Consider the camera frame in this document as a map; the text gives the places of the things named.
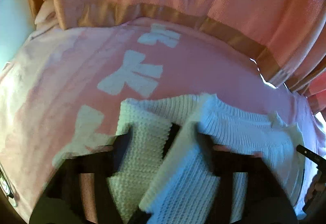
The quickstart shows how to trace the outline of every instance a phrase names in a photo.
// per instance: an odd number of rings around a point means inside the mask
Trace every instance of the white garment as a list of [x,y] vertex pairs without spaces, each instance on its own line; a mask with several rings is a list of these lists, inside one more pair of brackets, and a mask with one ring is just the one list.
[[[265,162],[279,174],[291,201],[296,202],[304,168],[304,157],[294,149],[303,144],[297,127],[287,127],[277,114],[241,111],[216,96],[201,95],[201,103],[198,100],[199,96],[185,95],[121,103],[117,134],[125,133],[132,123],[134,135],[122,170],[109,183],[124,222],[139,205],[154,213],[149,223],[204,223],[218,178],[207,171],[192,137],[194,121],[200,122],[203,133],[214,135],[217,143],[234,152],[263,152]],[[171,122],[183,128],[162,161]],[[241,218],[245,185],[246,175],[238,173],[232,221]]]
[[[219,178],[206,169],[194,139],[195,122],[200,122],[202,133],[212,135],[216,144],[227,145],[233,152],[262,152],[292,205],[297,202],[304,172],[304,157],[295,150],[303,145],[297,125],[286,126],[277,113],[249,113],[216,96],[203,95],[140,202],[140,209],[153,213],[148,224],[205,222]],[[242,217],[246,184],[246,173],[236,173],[231,222]]]

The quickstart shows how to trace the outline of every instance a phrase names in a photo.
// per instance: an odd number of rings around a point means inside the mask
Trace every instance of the knitted fabric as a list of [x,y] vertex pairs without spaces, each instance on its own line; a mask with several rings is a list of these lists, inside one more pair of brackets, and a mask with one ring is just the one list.
[[162,164],[162,152],[172,122],[183,125],[199,96],[157,101],[126,99],[121,103],[117,135],[132,124],[133,137],[120,171],[109,186],[122,220],[128,222]]
[[[198,109],[183,125],[177,138],[140,202],[140,208],[153,213],[148,224],[205,222],[219,178],[205,167],[194,139],[194,122],[215,143],[233,152],[260,151],[277,175],[294,205],[303,180],[304,157],[296,152],[303,145],[297,125],[286,126],[277,113],[260,115],[229,106],[216,96],[203,95]],[[231,222],[242,217],[247,175],[236,173]]]

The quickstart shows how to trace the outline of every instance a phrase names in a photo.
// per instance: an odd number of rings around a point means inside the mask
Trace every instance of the orange curtain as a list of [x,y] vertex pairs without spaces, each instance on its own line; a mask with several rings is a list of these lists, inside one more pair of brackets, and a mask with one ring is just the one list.
[[[326,67],[325,0],[54,0],[63,29],[116,26],[138,17],[182,24],[256,60],[266,81],[308,96]],[[323,91],[309,93],[312,111]]]

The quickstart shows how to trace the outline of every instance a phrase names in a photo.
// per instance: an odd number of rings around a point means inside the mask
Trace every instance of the pink blanket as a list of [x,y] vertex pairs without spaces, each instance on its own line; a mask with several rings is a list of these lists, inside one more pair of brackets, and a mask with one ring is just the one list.
[[[130,97],[208,92],[242,110],[276,110],[286,123],[298,122],[306,147],[325,154],[324,128],[307,99],[264,83],[256,64],[226,43],[149,18],[63,31],[47,4],[38,30],[0,75],[0,161],[24,220],[62,156],[106,144],[120,102]],[[315,172],[307,161],[297,208]]]

